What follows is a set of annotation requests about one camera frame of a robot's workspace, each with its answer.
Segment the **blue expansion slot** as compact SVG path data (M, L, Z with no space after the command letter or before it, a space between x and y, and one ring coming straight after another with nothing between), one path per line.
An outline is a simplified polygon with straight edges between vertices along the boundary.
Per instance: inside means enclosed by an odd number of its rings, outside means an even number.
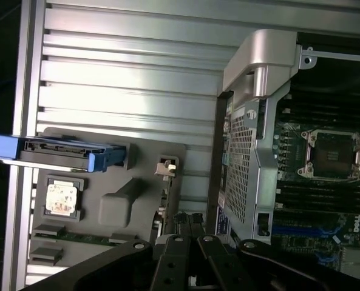
M303 236L306 238L329 239L336 235L342 226L337 226L331 230L322 227L298 227L298 226L277 226L274 225L271 232L271 239L280 236Z

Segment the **grey parts rack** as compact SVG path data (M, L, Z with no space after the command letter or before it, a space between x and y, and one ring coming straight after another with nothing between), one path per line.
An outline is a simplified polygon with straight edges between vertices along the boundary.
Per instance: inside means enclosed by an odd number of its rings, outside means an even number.
M126 145L127 158L124 166L110 166L105 172L39 171L32 202L29 275L53 275L135 238L150 241L162 188L161 179L154 175L161 155L180 160L175 180L179 202L186 158L183 144L56 128L48 128L45 133ZM78 190L76 210L70 216L53 215L45 208L47 186L62 182L71 182Z

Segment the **open black PC case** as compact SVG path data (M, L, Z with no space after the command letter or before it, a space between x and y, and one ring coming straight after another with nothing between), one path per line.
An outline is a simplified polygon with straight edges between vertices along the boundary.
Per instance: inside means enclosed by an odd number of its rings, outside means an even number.
M210 185L216 230L237 247L251 213L255 233L273 246L276 125L360 133L360 37L256 30L226 65L219 101Z

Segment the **CPU chip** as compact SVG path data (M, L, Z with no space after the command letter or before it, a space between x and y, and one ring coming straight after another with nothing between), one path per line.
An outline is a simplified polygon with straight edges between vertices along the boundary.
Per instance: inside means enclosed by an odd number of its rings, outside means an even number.
M71 182L49 184L46 193L46 210L53 215L70 216L76 210L77 188Z

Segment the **green motherboard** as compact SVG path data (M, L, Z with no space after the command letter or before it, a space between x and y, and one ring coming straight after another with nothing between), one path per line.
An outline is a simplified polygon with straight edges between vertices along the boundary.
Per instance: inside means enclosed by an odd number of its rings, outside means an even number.
M316 129L353 132L308 124L276 125L273 149L278 172L273 226L322 227L325 230L342 226L342 229L329 239L280 236L271 239L271 243L360 279L360 179L330 182L306 179L297 174L297 169L304 166L305 156L306 142L301 133Z

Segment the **CPU socket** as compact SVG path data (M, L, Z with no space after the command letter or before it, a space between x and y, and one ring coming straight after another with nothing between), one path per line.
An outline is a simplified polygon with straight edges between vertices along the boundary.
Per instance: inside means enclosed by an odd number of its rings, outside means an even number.
M360 134L335 130L307 130L304 166L297 174L319 181L354 181L360 179Z

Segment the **hard disk in blue caddy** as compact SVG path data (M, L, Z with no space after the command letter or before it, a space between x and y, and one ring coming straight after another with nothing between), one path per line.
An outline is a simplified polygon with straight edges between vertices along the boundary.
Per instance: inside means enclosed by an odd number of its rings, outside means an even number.
M56 137L0 135L0 161L10 166L62 172L105 172L124 166L127 146Z

